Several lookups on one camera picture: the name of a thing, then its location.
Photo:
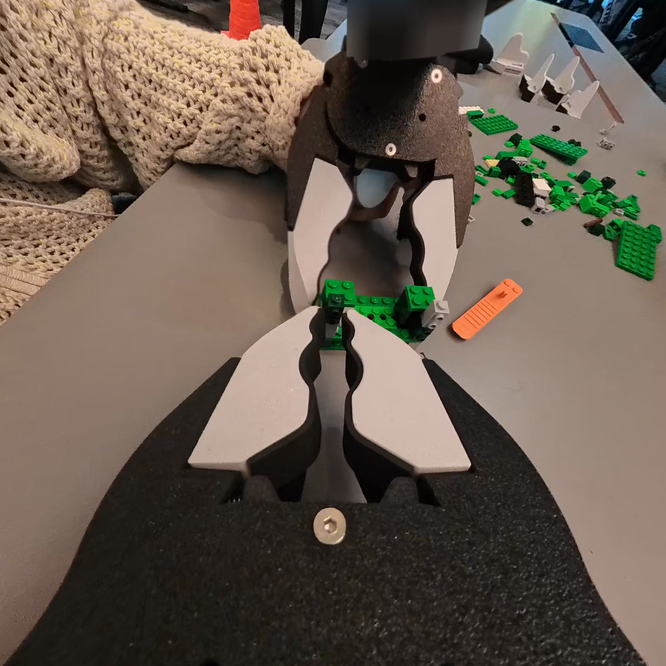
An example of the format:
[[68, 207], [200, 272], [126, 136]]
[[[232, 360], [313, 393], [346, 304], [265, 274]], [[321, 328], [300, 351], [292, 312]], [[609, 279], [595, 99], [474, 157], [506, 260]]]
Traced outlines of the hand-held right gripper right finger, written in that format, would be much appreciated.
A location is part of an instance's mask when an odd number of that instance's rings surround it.
[[342, 447], [366, 502], [395, 479], [468, 473], [471, 460], [424, 359], [356, 310], [342, 316], [345, 378]]

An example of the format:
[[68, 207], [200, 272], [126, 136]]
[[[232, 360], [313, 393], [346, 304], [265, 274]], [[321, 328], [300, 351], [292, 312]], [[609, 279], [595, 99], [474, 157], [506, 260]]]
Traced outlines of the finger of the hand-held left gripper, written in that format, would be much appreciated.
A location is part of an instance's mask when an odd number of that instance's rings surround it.
[[458, 255], [454, 179], [436, 179], [422, 187], [409, 206], [410, 273], [415, 285], [445, 297]]
[[315, 158], [294, 229], [287, 234], [288, 286], [295, 313], [315, 303], [330, 260], [330, 238], [348, 217], [353, 201], [338, 166]]

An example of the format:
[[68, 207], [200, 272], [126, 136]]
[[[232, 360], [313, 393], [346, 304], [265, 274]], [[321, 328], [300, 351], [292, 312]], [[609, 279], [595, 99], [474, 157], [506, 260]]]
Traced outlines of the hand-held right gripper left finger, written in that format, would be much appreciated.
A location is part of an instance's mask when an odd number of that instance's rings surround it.
[[323, 309], [309, 306], [237, 360], [190, 457], [192, 468], [267, 477], [279, 498], [302, 498], [321, 450], [314, 382], [321, 372]]

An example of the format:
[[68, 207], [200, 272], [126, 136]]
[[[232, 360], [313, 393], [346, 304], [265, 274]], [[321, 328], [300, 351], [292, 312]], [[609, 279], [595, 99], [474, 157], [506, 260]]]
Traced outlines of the green lego model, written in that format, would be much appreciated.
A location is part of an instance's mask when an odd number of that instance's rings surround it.
[[343, 351], [342, 313], [355, 310], [409, 345], [421, 344], [450, 313], [431, 287], [409, 285], [398, 297], [362, 295], [350, 280], [325, 280], [318, 305], [326, 312], [323, 351]]

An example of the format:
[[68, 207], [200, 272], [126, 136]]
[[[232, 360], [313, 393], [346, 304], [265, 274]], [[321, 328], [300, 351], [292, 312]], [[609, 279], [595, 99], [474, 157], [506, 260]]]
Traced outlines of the long green lego plate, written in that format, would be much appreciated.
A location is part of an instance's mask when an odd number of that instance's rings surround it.
[[529, 139], [529, 143], [570, 166], [575, 165], [588, 153], [588, 150], [581, 145], [562, 141], [547, 134], [536, 135]]

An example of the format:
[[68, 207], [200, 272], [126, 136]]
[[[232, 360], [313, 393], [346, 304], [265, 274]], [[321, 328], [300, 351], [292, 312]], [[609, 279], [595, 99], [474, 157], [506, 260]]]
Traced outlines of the pile of loose lego pieces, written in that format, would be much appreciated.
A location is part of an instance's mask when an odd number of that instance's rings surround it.
[[[574, 138], [556, 138], [583, 147]], [[548, 166], [574, 167], [582, 158], [573, 166], [566, 165], [532, 146], [529, 139], [513, 133], [504, 141], [503, 149], [482, 156], [474, 168], [479, 187], [488, 187], [497, 181], [497, 186], [491, 189], [492, 196], [514, 202], [528, 211], [520, 218], [521, 225], [532, 227], [537, 217], [575, 210], [589, 217], [582, 225], [588, 234], [619, 242], [625, 221], [640, 224], [642, 208], [637, 195], [618, 195], [614, 178], [596, 177], [586, 169], [568, 171], [564, 176], [552, 174], [547, 170]]]

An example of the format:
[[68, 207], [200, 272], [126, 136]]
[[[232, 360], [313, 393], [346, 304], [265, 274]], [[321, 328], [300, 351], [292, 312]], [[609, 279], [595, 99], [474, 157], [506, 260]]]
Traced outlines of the large notched green lego plate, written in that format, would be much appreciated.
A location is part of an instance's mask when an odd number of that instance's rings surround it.
[[641, 279], [655, 277], [657, 247], [662, 243], [662, 229], [656, 224], [643, 227], [625, 221], [620, 230], [615, 266]]

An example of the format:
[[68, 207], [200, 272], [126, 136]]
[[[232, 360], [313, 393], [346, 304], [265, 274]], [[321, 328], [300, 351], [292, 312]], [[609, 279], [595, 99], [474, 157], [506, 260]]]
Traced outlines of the person's left hand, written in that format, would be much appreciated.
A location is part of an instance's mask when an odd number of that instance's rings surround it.
[[354, 207], [351, 219], [369, 222], [386, 217], [400, 193], [409, 193], [419, 188], [420, 178], [415, 171], [396, 174], [391, 171], [365, 168], [352, 180]]

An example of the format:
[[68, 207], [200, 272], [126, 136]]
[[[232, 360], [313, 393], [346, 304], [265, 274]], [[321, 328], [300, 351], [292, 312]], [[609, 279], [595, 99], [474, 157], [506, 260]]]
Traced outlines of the orange brick separator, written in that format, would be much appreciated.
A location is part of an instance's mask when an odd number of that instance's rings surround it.
[[455, 320], [451, 329], [462, 340], [471, 339], [522, 293], [518, 283], [511, 279], [503, 280]]

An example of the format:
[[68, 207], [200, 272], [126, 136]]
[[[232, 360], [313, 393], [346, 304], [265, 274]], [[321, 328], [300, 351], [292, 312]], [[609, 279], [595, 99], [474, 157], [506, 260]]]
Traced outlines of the black padded headset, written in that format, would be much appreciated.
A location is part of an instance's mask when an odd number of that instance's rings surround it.
[[480, 67], [489, 64], [494, 58], [494, 48], [483, 35], [479, 36], [478, 46], [474, 49], [466, 49], [448, 54], [454, 61], [452, 72], [457, 77], [462, 75], [473, 75]]

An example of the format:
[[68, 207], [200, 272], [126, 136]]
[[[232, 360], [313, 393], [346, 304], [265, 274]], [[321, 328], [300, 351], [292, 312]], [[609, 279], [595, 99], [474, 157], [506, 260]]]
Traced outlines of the orange ridged cone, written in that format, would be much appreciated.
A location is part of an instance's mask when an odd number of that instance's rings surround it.
[[229, 28], [221, 30], [222, 35], [242, 41], [261, 27], [258, 1], [229, 1]]

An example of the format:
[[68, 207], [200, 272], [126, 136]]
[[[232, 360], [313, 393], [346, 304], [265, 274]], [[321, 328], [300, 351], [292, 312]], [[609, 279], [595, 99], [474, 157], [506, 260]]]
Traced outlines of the dark blue mat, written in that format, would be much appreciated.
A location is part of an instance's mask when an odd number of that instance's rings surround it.
[[597, 53], [604, 53], [604, 49], [587, 29], [569, 23], [560, 23], [559, 29], [571, 48], [576, 46]]

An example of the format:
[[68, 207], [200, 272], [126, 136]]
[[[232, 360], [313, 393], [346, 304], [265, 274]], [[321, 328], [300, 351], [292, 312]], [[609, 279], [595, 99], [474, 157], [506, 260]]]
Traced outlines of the person's cream knit sweater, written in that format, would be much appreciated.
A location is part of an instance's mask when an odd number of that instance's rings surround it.
[[39, 184], [1, 173], [1, 323], [115, 218], [111, 195], [75, 182]]

